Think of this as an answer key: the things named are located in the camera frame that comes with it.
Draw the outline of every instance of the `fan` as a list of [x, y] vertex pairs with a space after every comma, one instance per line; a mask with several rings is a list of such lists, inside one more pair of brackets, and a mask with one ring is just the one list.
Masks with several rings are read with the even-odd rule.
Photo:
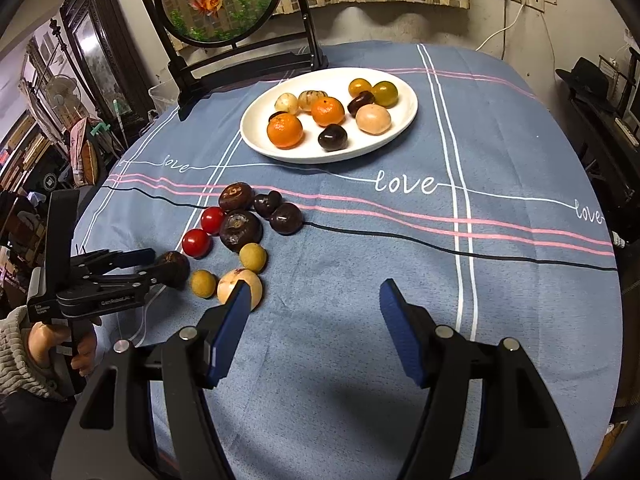
[[54, 76], [44, 87], [47, 102], [69, 129], [89, 113], [80, 100], [78, 82], [66, 75]]

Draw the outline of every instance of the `knit sweater sleeve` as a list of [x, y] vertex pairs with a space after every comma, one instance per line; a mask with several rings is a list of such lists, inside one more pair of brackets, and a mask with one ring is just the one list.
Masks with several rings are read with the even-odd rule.
[[22, 388], [40, 397], [63, 400], [56, 383], [47, 380], [47, 371], [39, 368], [26, 349], [28, 330], [20, 324], [27, 308], [20, 306], [0, 320], [0, 394], [10, 394]]

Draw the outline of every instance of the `black hat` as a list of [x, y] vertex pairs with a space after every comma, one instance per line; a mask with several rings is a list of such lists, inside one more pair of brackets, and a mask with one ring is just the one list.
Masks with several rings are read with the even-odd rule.
[[606, 112], [613, 113], [615, 107], [607, 101], [609, 80], [600, 69], [588, 59], [581, 57], [571, 72], [557, 69], [556, 73], [581, 97]]

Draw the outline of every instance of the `silver screw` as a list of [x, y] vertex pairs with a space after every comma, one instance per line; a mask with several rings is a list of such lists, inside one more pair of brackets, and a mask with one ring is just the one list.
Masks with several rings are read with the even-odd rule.
[[116, 341], [114, 343], [113, 349], [116, 351], [116, 353], [122, 354], [123, 352], [129, 350], [130, 346], [131, 343], [129, 341], [127, 341], [126, 339], [120, 339], [119, 341]]
[[450, 339], [453, 337], [453, 329], [447, 325], [438, 325], [436, 327], [436, 336], [443, 339]]
[[189, 339], [193, 339], [198, 335], [198, 330], [196, 330], [196, 327], [194, 326], [186, 326], [182, 330], [180, 330], [180, 333], [178, 335], [180, 336], [180, 339], [188, 341]]
[[502, 342], [502, 344], [509, 352], [513, 352], [514, 350], [517, 350], [518, 348], [520, 348], [520, 343], [518, 342], [517, 339], [514, 339], [513, 337], [506, 338]]

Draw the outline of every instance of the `hand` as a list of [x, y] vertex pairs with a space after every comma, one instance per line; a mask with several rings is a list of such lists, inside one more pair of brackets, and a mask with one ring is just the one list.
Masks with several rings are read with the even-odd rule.
[[[96, 325], [102, 324], [100, 318], [92, 319], [92, 322]], [[40, 368], [48, 368], [50, 366], [49, 350], [62, 344], [70, 337], [71, 330], [68, 326], [45, 325], [38, 322], [29, 332], [27, 341], [29, 354]], [[94, 369], [96, 347], [97, 339], [93, 330], [78, 343], [78, 354], [71, 359], [71, 367], [73, 370], [79, 370], [82, 377]]]

